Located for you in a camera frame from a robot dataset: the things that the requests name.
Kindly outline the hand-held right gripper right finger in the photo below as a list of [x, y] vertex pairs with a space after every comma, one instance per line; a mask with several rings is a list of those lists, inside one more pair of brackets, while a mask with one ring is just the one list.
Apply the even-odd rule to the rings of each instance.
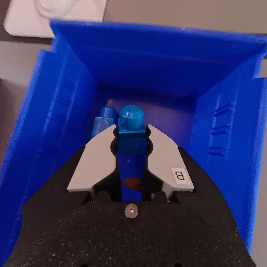
[[144, 199], [153, 199], [164, 192], [170, 201], [174, 192], [195, 189], [178, 145], [165, 133], [149, 124], [146, 126], [147, 156], [143, 174]]

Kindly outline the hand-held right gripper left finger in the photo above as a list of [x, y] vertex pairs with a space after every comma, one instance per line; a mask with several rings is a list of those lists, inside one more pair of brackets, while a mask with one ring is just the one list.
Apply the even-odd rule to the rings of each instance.
[[105, 191], [112, 201], [122, 201], [117, 138], [118, 126], [113, 124], [85, 145], [68, 184], [68, 192], [90, 192], [95, 199], [99, 192]]

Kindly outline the blue plastic block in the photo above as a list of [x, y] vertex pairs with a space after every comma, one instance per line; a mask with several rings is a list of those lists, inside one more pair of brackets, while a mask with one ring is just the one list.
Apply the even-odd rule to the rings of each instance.
[[101, 108], [100, 115], [95, 117], [92, 129], [91, 139], [100, 132], [109, 128], [111, 125], [118, 123], [118, 114], [115, 108], [104, 106]]
[[126, 105], [119, 112], [118, 152], [121, 155], [140, 155], [146, 145], [144, 112], [137, 105]]

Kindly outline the blue plastic bin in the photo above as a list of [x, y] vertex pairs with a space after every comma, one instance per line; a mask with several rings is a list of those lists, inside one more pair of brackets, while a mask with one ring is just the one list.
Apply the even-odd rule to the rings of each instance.
[[[1, 166], [1, 266], [256, 266], [266, 37], [52, 20]], [[101, 108], [137, 105], [193, 185], [144, 199], [147, 156], [117, 152], [122, 201], [67, 187]]]

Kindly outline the person's right hand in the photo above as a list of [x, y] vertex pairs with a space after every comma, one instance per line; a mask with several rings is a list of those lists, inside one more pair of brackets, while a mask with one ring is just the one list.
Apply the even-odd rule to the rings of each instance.
[[142, 191], [143, 181], [142, 177], [126, 177], [124, 179], [124, 185], [130, 190], [135, 190], [138, 192]]

